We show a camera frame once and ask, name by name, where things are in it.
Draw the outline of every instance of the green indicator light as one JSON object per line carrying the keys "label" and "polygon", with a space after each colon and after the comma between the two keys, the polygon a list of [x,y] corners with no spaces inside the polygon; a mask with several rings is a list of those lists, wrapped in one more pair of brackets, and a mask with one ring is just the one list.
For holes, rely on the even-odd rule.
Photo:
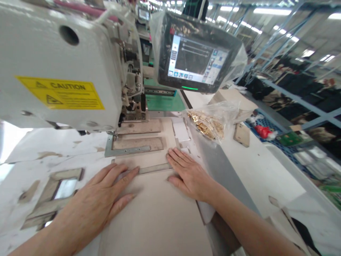
{"label": "green indicator light", "polygon": [[198,90],[198,88],[191,88],[191,87],[186,87],[186,86],[182,86],[182,88],[186,88],[186,89],[190,89],[190,90]]}

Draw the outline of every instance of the right hand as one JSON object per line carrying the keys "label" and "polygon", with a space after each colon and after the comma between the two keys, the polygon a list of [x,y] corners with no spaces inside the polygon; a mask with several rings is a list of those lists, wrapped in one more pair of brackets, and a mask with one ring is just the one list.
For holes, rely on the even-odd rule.
{"label": "right hand", "polygon": [[211,203],[217,189],[220,188],[220,184],[213,180],[200,164],[177,148],[169,149],[166,157],[182,179],[170,176],[168,181],[186,196],[198,201]]}

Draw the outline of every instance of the metal clamp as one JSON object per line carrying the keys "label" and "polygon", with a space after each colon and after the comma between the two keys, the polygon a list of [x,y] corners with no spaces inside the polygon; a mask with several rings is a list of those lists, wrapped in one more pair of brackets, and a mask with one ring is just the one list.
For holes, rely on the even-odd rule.
{"label": "metal clamp", "polygon": [[127,155],[138,152],[150,151],[150,146],[141,146],[136,148],[113,149],[114,136],[108,135],[107,145],[105,147],[104,157]]}

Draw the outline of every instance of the hand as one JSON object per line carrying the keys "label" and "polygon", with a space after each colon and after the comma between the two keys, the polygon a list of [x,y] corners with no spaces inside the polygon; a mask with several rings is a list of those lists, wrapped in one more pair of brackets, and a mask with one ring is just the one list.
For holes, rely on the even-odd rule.
{"label": "hand", "polygon": [[139,172],[134,168],[114,183],[128,167],[110,164],[98,172],[45,229],[59,232],[63,252],[75,254],[90,243],[133,198],[127,194],[115,200]]}
{"label": "hand", "polygon": [[169,149],[166,157],[182,179],[170,176],[168,181],[188,197],[211,203],[220,184],[213,180],[200,164],[177,148]]}

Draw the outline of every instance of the warning triangle symbol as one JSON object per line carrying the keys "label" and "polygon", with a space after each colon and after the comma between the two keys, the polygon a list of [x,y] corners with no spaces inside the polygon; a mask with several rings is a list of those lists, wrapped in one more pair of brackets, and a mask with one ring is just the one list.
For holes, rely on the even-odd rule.
{"label": "warning triangle symbol", "polygon": [[63,104],[59,100],[56,100],[55,98],[51,97],[50,95],[46,94],[46,102],[48,104]]}
{"label": "warning triangle symbol", "polygon": [[47,87],[45,85],[43,85],[43,84],[41,84],[39,82],[36,82],[36,87],[37,88],[45,88],[45,89],[47,89]]}

